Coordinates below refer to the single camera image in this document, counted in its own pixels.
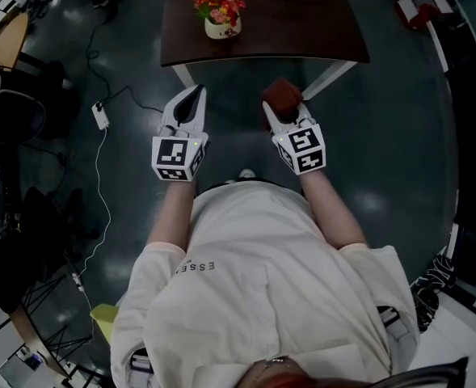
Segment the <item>dark red wiping cloth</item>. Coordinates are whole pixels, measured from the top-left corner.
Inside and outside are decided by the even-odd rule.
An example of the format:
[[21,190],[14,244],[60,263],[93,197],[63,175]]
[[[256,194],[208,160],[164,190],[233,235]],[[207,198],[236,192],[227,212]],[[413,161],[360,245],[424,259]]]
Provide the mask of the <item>dark red wiping cloth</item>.
[[302,100],[300,89],[285,78],[275,80],[261,95],[261,103],[269,105],[281,124],[297,123]]

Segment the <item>person's right forearm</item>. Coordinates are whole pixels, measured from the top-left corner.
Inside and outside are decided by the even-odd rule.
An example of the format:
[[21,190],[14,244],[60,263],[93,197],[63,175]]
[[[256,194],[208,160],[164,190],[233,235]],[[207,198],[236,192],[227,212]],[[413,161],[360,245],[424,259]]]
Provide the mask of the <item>person's right forearm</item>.
[[314,220],[330,245],[339,250],[367,244],[359,223],[322,171],[300,175],[299,180]]

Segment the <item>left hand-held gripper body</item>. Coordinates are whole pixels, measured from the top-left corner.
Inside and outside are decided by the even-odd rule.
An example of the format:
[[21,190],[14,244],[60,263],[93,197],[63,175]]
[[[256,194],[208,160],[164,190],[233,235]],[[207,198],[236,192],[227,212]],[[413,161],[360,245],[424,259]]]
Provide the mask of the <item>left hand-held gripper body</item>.
[[206,154],[205,132],[163,125],[152,141],[151,165],[162,181],[191,182]]

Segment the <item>person in white shirt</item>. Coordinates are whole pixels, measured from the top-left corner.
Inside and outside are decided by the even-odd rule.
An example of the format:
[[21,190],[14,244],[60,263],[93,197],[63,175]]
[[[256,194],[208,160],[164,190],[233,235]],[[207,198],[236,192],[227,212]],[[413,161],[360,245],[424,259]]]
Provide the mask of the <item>person in white shirt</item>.
[[260,182],[194,201],[187,251],[147,244],[112,331],[116,388],[231,388],[286,356],[318,377],[367,382],[409,368],[419,330],[391,246],[339,250],[306,198]]

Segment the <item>person's left forearm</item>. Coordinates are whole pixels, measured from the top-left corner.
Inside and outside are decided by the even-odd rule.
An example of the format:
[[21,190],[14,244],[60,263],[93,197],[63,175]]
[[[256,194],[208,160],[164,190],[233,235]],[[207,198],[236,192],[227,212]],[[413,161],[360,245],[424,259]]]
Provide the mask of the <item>person's left forearm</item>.
[[169,243],[187,251],[195,192],[193,182],[168,183],[162,207],[146,244]]

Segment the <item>yellow-green seat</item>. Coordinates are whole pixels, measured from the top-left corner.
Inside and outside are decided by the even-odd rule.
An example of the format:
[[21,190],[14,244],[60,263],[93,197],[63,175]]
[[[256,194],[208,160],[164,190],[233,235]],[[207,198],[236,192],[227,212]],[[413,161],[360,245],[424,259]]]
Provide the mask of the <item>yellow-green seat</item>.
[[90,317],[97,323],[105,340],[110,344],[112,339],[112,330],[118,314],[119,307],[109,304],[99,304],[91,312]]

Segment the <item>red and white box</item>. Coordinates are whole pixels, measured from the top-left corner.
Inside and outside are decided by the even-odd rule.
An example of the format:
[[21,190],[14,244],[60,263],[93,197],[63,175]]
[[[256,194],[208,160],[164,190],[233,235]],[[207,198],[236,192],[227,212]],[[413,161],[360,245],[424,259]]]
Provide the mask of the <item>red and white box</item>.
[[402,24],[411,30],[424,29],[433,19],[454,13],[448,0],[397,0],[395,10]]

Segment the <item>white power strip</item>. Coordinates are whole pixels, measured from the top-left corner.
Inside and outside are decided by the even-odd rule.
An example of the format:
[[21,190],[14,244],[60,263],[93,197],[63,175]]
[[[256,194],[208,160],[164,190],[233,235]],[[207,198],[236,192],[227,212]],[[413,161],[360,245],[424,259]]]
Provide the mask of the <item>white power strip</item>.
[[107,114],[105,112],[104,106],[101,101],[96,102],[92,107],[91,111],[95,118],[95,122],[98,125],[100,130],[105,130],[109,126],[109,119],[107,118]]

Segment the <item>round light wooden table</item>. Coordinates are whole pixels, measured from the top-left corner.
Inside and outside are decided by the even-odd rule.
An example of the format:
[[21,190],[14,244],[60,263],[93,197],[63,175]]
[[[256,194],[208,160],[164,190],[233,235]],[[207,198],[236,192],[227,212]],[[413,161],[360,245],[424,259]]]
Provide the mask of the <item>round light wooden table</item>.
[[0,66],[15,67],[27,36],[29,17],[20,13],[0,31]]

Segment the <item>black and white patterned bag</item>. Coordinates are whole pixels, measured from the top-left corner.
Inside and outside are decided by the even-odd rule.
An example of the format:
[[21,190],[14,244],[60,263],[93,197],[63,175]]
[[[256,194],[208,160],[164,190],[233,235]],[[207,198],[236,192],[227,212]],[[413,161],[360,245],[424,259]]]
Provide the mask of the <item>black and white patterned bag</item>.
[[444,256],[434,257],[427,271],[412,285],[419,332],[423,334],[431,325],[439,309],[439,293],[451,289],[457,281],[453,261]]

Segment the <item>flower pot with pink flowers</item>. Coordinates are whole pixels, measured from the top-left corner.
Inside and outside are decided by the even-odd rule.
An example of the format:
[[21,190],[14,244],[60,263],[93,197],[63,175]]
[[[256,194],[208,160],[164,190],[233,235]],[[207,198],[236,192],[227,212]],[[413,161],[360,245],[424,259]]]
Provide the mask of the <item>flower pot with pink flowers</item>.
[[237,36],[242,30],[241,12],[245,0],[188,0],[196,14],[204,20],[206,35],[213,40]]

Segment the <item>person's black trousers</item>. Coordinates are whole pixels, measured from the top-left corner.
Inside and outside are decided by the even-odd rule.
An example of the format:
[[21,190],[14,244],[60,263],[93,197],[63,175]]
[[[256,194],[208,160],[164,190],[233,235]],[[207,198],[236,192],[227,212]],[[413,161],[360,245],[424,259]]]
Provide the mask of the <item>person's black trousers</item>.
[[[225,181],[224,183],[216,183],[214,184],[213,186],[209,187],[209,188],[206,188],[203,192],[198,192],[196,191],[196,195],[201,195],[202,193],[205,193],[205,192],[208,192],[214,188],[219,188],[219,187],[223,187],[225,185],[230,185],[232,183],[241,183],[241,182],[260,182],[260,183],[267,183],[267,184],[271,184],[271,185],[276,185],[277,187],[280,187],[280,188],[285,188],[285,189],[288,189],[290,190],[289,188],[286,188],[278,183],[275,183],[275,182],[272,182],[268,179],[264,179],[264,178],[260,178],[260,177],[252,177],[252,178],[239,178],[239,179],[231,179],[231,180],[227,180]],[[305,198],[305,193],[300,190],[299,192],[297,192],[301,197],[304,197]]]

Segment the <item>black backpack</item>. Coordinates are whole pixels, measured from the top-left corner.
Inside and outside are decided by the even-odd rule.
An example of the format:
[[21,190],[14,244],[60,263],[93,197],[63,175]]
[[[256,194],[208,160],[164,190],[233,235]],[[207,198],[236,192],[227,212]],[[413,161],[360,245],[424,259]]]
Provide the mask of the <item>black backpack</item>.
[[54,194],[42,193],[39,189],[28,189],[20,218],[20,232],[29,246],[30,256],[40,265],[39,280],[49,280],[67,263],[82,259],[80,251],[74,249],[74,240],[96,240],[97,229],[82,225],[82,189],[75,188],[62,210],[53,201]]

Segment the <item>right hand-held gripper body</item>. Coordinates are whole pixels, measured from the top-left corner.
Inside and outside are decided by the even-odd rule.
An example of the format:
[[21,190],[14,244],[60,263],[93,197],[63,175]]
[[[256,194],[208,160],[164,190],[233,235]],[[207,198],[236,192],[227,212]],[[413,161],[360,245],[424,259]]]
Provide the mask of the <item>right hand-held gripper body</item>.
[[302,175],[326,166],[326,146],[320,125],[314,119],[296,124],[271,124],[272,142],[281,159],[295,175]]

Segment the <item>dark brown wooden table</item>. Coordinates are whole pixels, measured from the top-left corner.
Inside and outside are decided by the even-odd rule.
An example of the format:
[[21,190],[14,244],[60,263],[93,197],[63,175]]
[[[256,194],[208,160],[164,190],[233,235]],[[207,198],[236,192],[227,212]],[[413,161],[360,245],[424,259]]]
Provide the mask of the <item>dark brown wooden table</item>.
[[310,100],[358,63],[370,61],[348,0],[245,0],[239,35],[213,40],[188,0],[164,0],[161,65],[184,86],[194,85],[188,65],[236,58],[299,57],[331,65],[302,94]]

